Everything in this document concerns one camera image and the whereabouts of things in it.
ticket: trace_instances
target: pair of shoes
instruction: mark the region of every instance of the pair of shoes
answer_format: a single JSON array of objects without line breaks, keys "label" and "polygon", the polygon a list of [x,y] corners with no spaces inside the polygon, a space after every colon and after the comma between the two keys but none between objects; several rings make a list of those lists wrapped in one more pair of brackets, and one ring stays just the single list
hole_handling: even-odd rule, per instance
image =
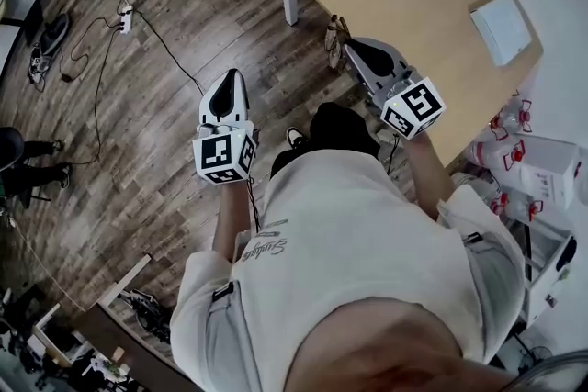
[{"label": "pair of shoes", "polygon": [[65,148],[65,144],[62,140],[54,140],[53,141],[53,150],[56,152],[61,152]]},{"label": "pair of shoes", "polygon": [[69,188],[70,183],[72,182],[72,170],[74,168],[70,163],[62,163],[61,167],[63,171],[63,178],[60,181],[60,185],[62,189]]},{"label": "pair of shoes", "polygon": [[309,141],[309,138],[307,138],[304,134],[302,134],[302,132],[300,132],[299,129],[296,128],[288,128],[286,131],[286,139],[288,140],[288,144],[292,149],[297,149],[302,144],[305,144]]}]

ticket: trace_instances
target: power strip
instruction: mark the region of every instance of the power strip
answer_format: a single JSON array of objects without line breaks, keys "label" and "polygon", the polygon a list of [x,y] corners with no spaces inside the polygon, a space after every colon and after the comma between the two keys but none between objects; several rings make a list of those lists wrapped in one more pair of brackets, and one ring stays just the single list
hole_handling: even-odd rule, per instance
[{"label": "power strip", "polygon": [[132,6],[126,6],[122,9],[122,15],[120,16],[120,22],[122,23],[122,30],[120,31],[123,35],[130,32],[132,28]]}]

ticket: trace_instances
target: white t-shirt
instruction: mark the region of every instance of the white t-shirt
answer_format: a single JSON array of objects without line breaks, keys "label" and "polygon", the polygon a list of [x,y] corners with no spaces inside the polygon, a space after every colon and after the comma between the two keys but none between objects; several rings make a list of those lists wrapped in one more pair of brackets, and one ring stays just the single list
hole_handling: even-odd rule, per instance
[{"label": "white t-shirt", "polygon": [[[478,202],[473,211],[498,220]],[[449,218],[455,216],[450,206],[451,200]],[[484,319],[492,309],[482,311],[488,299],[481,302],[462,235],[408,203],[372,156],[305,154],[269,182],[264,227],[238,262],[231,265],[215,252],[188,260],[172,320],[175,360],[207,392],[217,390],[207,364],[207,322],[212,292],[229,279],[241,288],[264,392],[283,390],[296,351],[323,318],[368,297],[421,304],[445,323],[465,358],[489,360],[515,321],[522,292],[506,319],[490,322],[489,338]]]}]

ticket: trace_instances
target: neck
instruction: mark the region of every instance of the neck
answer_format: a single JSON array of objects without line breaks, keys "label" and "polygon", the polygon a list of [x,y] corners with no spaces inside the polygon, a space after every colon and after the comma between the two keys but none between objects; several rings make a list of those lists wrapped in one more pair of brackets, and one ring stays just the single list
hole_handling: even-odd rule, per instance
[{"label": "neck", "polygon": [[352,378],[394,367],[400,372],[423,352],[460,356],[445,324],[423,308],[394,299],[354,302],[335,310],[309,333],[284,390],[341,390],[341,381],[347,389]]}]

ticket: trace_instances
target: wooden floor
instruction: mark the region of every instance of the wooden floor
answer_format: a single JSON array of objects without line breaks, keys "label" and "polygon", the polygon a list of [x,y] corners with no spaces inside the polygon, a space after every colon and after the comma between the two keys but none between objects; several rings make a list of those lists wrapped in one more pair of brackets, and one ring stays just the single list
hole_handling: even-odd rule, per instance
[{"label": "wooden floor", "polygon": [[[44,0],[47,18],[68,12],[73,28],[63,46],[63,71],[75,76],[72,46],[95,17],[112,23],[119,0]],[[261,129],[254,162],[254,195],[262,206],[271,163],[286,149],[289,126],[307,129],[323,101],[336,101],[366,116],[360,88],[345,73],[329,69],[322,39],[328,16],[313,0],[300,0],[300,22],[290,27],[282,0],[130,0],[165,39],[181,64],[207,88],[221,73],[243,73],[252,120]],[[0,87],[0,126],[18,128],[28,140],[65,140],[62,155],[35,164],[86,162],[97,151],[94,95],[111,35],[95,25],[78,54],[90,61],[73,83],[54,66],[41,94],[28,83],[28,49],[19,44]],[[56,282],[82,308],[90,307],[145,253],[153,261],[133,287],[173,306],[184,263],[210,246],[218,212],[217,188],[195,176],[191,141],[196,136],[199,94],[175,66],[150,29],[135,16],[128,36],[117,34],[98,94],[103,144],[100,160],[74,170],[73,185],[43,189],[50,203],[15,205],[22,234]],[[373,118],[371,130],[381,125]],[[396,178],[410,193],[401,150]],[[38,282],[50,301],[74,306],[45,274],[17,232],[5,230],[2,284],[18,290]],[[131,312],[118,309],[126,318]],[[167,348],[158,344],[164,352]]]}]

